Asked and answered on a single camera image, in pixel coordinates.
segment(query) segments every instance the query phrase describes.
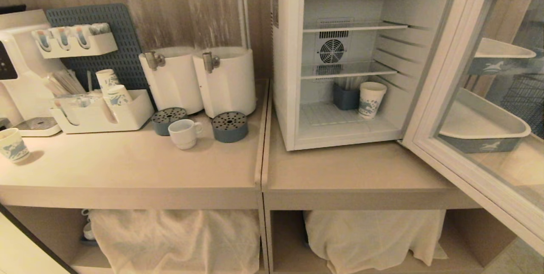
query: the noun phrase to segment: cup organizer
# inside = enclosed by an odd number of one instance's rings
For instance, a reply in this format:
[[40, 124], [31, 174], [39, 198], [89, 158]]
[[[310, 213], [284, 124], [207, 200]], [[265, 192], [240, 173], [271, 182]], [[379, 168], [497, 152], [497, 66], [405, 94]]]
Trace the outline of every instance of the cup organizer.
[[61, 48], [58, 40], [55, 38], [49, 38], [49, 46], [51, 47], [51, 51], [49, 52], [44, 50], [37, 40], [34, 40], [34, 43], [40, 50], [41, 56], [43, 56], [45, 59], [102, 55], [117, 50], [117, 44], [115, 43], [115, 38], [111, 32], [97, 35], [86, 35], [85, 39], [89, 44], [88, 49], [80, 46], [75, 36], [68, 35], [66, 38], [68, 40], [68, 47], [70, 48], [68, 50]]
[[61, 109], [49, 109], [65, 133], [99, 133], [139, 130], [155, 110], [147, 90], [129, 90], [132, 102], [113, 106], [111, 110], [104, 101], [96, 101], [88, 107], [74, 107], [72, 120]]

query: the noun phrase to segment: fan grille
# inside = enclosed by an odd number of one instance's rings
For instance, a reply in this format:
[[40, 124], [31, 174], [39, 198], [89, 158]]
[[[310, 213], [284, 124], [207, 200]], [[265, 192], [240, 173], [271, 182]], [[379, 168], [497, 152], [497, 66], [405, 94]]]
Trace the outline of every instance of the fan grille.
[[323, 63], [337, 63], [342, 55], [344, 55], [344, 45], [340, 40], [328, 40], [319, 50], [319, 57]]

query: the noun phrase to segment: coffee machine drip tray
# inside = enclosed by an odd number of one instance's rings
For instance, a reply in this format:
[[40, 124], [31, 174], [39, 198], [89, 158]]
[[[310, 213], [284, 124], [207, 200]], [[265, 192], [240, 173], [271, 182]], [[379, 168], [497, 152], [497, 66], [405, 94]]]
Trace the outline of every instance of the coffee machine drip tray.
[[53, 117], [36, 117], [16, 125], [23, 137], [47, 137], [60, 132]]

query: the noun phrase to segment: open cabinet door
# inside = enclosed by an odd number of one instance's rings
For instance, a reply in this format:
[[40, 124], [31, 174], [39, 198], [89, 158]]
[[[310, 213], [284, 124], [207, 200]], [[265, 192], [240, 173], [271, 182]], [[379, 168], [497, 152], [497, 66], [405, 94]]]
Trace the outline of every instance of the open cabinet door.
[[77, 274], [0, 205], [0, 274]]
[[454, 0], [402, 141], [541, 255], [543, 54], [544, 0]]

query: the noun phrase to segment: coffee machine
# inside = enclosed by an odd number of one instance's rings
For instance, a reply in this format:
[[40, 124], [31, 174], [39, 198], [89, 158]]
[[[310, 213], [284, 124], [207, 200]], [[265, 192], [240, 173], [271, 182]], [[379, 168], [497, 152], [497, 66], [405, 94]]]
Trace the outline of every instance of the coffee machine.
[[44, 59], [31, 35], [33, 30], [50, 27], [41, 9], [0, 15], [0, 84], [24, 119], [15, 125], [24, 137], [47, 137], [61, 131], [48, 110], [53, 93], [42, 81], [66, 67], [60, 59]]

